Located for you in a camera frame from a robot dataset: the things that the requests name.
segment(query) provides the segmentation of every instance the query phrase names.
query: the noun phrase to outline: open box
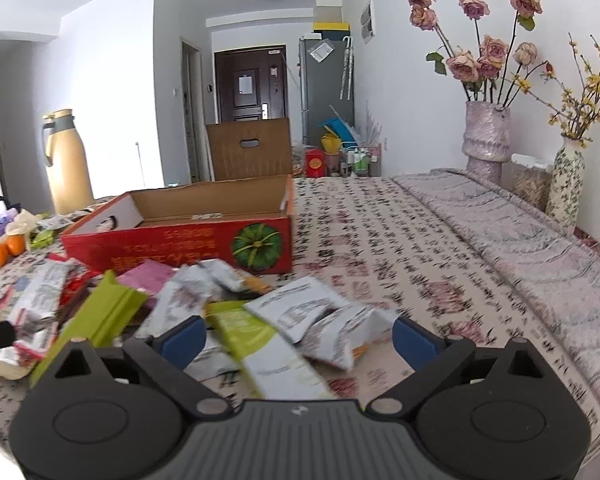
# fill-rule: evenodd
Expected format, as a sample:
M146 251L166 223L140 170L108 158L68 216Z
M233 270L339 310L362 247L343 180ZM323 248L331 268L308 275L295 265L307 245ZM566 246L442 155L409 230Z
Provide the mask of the open box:
M68 256L100 272L146 259L178 267L207 258L254 274L291 272L292 208L289 175L131 191L61 240Z

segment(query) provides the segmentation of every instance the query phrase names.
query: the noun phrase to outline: green and white package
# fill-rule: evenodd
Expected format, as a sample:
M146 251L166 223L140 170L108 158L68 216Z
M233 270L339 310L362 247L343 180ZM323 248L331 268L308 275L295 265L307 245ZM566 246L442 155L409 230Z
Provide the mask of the green and white package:
M311 365L272 326L243 309L244 301L207 305L206 320L263 399L333 399Z

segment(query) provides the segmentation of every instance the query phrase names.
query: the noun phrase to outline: cardboard box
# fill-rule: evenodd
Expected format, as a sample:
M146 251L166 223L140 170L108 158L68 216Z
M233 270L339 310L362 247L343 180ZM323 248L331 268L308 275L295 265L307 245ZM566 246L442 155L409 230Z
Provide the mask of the cardboard box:
M179 267L208 258L254 274L291 272L293 202L289 175L131 191L61 240L68 256L100 272L146 259Z
M208 124L206 131L216 181L292 174L289 119Z

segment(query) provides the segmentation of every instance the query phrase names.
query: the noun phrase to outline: doorway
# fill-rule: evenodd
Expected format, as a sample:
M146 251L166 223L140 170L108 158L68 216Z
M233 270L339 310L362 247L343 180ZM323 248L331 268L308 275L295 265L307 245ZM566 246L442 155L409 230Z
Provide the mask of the doorway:
M283 45L217 52L220 122L287 117L285 59Z
M200 51L182 42L182 107L185 141L192 182L209 180L205 160L205 118L202 100L202 61Z

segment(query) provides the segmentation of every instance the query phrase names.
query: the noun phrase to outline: refrigerator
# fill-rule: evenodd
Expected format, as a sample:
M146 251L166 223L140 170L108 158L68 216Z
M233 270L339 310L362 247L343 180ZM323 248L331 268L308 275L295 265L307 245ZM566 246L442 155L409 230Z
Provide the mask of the refrigerator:
M322 40L300 39L300 88L302 95L302 142L309 146L322 148L320 140L326 130L321 123L336 117L332 105L340 117L354 126L353 81L351 99L347 99L348 75L344 95L340 99L342 72L345 67L344 41L331 41L334 50L321 62L316 61L309 50Z

